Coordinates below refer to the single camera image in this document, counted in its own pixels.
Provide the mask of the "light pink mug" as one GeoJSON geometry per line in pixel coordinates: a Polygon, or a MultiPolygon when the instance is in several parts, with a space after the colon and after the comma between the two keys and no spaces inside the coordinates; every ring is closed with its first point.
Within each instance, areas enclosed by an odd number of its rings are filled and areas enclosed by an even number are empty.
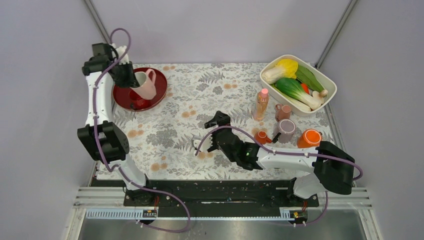
{"type": "Polygon", "coordinates": [[[152,100],[156,95],[156,72],[152,68],[148,68],[146,71],[136,72],[136,78],[140,84],[138,88],[131,89],[136,92],[145,100],[152,100]]]}

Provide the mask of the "red mug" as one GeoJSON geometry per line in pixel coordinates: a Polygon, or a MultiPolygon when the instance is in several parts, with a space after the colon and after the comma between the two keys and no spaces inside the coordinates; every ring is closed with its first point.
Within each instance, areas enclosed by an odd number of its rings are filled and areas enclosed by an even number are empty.
{"type": "Polygon", "coordinates": [[[130,98],[129,106],[132,110],[142,110],[150,105],[149,100],[142,98],[133,90],[129,92],[128,96],[130,98]]]}

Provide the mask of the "small orange mug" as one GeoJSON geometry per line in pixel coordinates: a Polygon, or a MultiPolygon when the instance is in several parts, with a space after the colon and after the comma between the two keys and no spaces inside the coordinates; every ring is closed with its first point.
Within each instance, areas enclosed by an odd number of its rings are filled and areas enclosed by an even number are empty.
{"type": "Polygon", "coordinates": [[[265,144],[270,144],[272,143],[272,139],[270,139],[267,135],[267,133],[265,131],[258,131],[255,135],[254,135],[254,139],[256,141],[258,141],[260,144],[265,145],[265,144]]]}

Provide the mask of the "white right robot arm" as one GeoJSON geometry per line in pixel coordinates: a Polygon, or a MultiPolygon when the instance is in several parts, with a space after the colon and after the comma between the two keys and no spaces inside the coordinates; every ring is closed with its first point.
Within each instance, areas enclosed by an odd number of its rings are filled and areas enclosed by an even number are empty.
{"type": "Polygon", "coordinates": [[[352,193],[355,169],[359,166],[353,157],[329,141],[321,141],[309,148],[281,148],[241,140],[233,130],[244,130],[231,125],[229,115],[217,111],[204,124],[211,129],[205,136],[194,136],[191,144],[195,155],[221,151],[230,162],[245,170],[290,169],[307,175],[290,180],[287,201],[293,206],[301,205],[311,196],[332,192],[339,195],[352,193]]]}

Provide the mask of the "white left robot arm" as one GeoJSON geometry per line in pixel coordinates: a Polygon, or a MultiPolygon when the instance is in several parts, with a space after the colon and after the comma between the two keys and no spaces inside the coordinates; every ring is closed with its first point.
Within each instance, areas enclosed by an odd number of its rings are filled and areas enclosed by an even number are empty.
{"type": "Polygon", "coordinates": [[[155,192],[146,187],[147,177],[130,156],[126,134],[115,124],[112,91],[115,85],[135,87],[137,81],[127,45],[95,43],[93,56],[82,66],[88,87],[88,114],[77,137],[94,161],[116,172],[128,191],[137,191],[136,199],[144,206],[152,204],[155,192]]]}

